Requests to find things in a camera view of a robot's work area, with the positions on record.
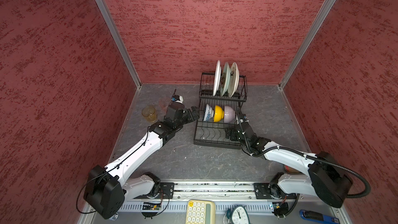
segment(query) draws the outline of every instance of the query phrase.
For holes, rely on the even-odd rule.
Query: yellow bowl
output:
[[[214,122],[219,122],[224,118],[224,111],[220,106],[214,108]]]

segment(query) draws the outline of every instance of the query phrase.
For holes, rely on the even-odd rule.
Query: dish rack tray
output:
[[[203,121],[203,116],[206,109],[206,104],[209,104],[213,109],[216,105],[224,109],[225,106],[230,106],[236,113],[246,102],[247,98],[247,82],[246,76],[239,76],[239,84],[236,92],[232,97],[227,94],[220,96],[220,86],[218,87],[215,96],[213,93],[214,73],[202,73],[200,90],[199,90],[199,119],[196,121],[195,134],[193,143],[201,146],[212,146],[229,149],[240,149],[240,142],[234,142],[229,139],[228,128],[234,128],[238,122],[235,120],[232,123],[224,123],[224,119],[220,122]]]

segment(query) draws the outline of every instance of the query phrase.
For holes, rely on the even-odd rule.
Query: red textured wallpaper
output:
[[[278,84],[324,0],[106,2],[144,83],[198,83],[221,60]]]
[[[0,223],[75,224],[134,83],[94,0],[0,0],[0,12]]]
[[[356,224],[398,220],[397,2],[337,0],[285,87],[312,151],[373,187],[345,201]]]

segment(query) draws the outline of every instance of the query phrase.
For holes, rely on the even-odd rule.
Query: green alarm clock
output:
[[[236,206],[232,211],[228,209],[226,217],[232,224],[250,224],[249,215],[242,205]]]

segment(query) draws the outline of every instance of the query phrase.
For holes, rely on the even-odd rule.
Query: calculator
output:
[[[187,207],[186,224],[215,224],[216,204],[211,201],[190,200]]]

